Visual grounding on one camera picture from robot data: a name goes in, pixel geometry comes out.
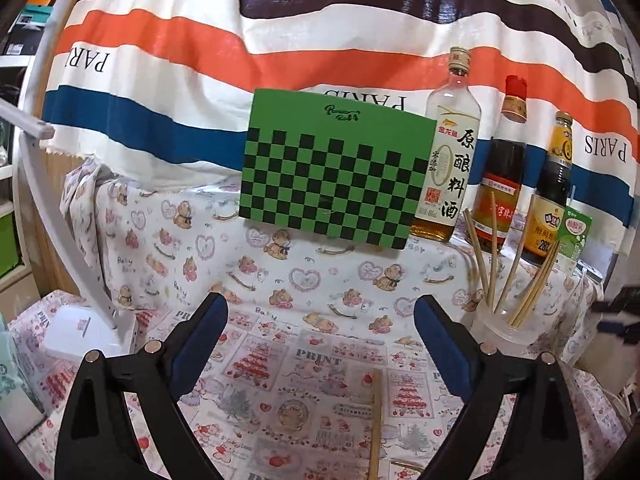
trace glass bottle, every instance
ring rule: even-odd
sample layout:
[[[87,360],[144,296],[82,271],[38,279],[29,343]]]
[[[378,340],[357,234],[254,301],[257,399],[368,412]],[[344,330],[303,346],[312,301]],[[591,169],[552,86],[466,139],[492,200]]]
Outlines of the glass bottle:
[[[566,112],[556,114],[556,126],[546,150],[545,165],[538,177],[536,192],[527,215],[532,215],[522,236],[522,259],[535,265],[545,261],[564,215],[571,189],[574,119]]]
[[[524,176],[527,144],[527,82],[515,75],[507,76],[504,101],[498,126],[491,139],[484,164],[482,181],[471,214],[483,251],[491,252],[492,206],[495,195],[498,250],[504,244],[515,212]]]
[[[422,238],[449,241],[465,196],[481,114],[468,88],[469,62],[468,50],[452,47],[449,79],[427,99],[425,115],[436,121],[436,131],[411,226],[412,234]]]

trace white bottle label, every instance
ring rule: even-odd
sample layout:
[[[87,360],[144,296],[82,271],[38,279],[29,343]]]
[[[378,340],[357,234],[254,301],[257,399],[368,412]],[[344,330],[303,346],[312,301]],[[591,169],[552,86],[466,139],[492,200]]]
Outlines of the white bottle label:
[[[465,197],[480,119],[443,106],[438,112],[429,168],[415,215],[454,225]]]

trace orange stripe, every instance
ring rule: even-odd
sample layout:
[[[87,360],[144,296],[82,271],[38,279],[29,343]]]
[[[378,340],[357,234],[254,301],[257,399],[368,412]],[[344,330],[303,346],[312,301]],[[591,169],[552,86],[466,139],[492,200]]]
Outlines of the orange stripe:
[[[91,10],[79,25],[67,27],[56,54],[69,52],[76,41],[96,46],[130,44],[152,56],[186,65],[196,72],[237,88],[299,90],[319,84],[395,90],[433,89],[442,81],[447,55],[365,50],[300,50],[250,54],[241,38],[231,32],[176,17],[163,20],[142,9],[129,14]],[[529,98],[542,99],[570,113],[592,132],[615,132],[627,138],[638,160],[638,132],[628,108],[619,101],[593,102],[558,70],[543,64],[520,63],[505,58],[496,48],[472,49],[474,69],[469,84],[504,92],[510,74],[529,83]]]

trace lamp base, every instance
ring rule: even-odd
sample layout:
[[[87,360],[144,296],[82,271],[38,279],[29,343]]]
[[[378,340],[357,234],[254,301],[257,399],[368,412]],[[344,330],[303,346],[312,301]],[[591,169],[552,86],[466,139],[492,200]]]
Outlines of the lamp base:
[[[87,306],[62,305],[47,328],[42,346],[51,357],[79,363],[89,350],[100,350],[105,357],[134,351],[138,320],[130,310],[121,310],[114,319],[116,328],[105,324]]]

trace green box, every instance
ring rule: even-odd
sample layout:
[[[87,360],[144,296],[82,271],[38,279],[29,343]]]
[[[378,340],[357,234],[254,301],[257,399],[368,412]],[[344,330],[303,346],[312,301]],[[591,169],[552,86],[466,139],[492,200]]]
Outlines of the green box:
[[[4,276],[19,263],[18,247],[15,243],[14,214],[9,213],[0,217],[0,276]]]
[[[567,274],[574,272],[591,228],[591,217],[571,207],[564,210],[558,229],[558,267]]]

